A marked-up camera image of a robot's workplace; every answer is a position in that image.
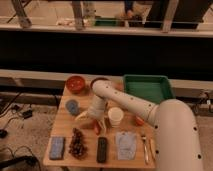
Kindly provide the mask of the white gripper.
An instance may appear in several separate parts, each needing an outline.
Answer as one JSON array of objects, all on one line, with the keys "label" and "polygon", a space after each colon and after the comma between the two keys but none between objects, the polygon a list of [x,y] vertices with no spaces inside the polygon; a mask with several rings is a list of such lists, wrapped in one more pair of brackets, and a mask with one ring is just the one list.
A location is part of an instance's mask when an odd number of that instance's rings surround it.
[{"label": "white gripper", "polygon": [[105,123],[105,119],[101,120],[104,116],[105,110],[107,106],[107,101],[104,98],[101,98],[97,95],[94,95],[91,101],[91,104],[88,107],[87,111],[80,113],[75,117],[75,121],[86,119],[87,113],[90,117],[99,120],[98,125],[100,127],[100,135],[106,135],[107,127]]}]

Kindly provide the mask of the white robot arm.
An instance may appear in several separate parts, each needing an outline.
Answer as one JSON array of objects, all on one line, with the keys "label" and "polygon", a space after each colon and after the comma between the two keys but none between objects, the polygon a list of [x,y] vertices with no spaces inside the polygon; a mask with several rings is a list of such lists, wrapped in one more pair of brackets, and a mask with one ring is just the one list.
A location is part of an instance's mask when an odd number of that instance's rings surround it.
[{"label": "white robot arm", "polygon": [[90,84],[93,99],[77,120],[103,122],[108,100],[119,104],[154,128],[156,171],[204,171],[197,122],[191,108],[177,99],[160,104],[117,90],[107,79]]}]

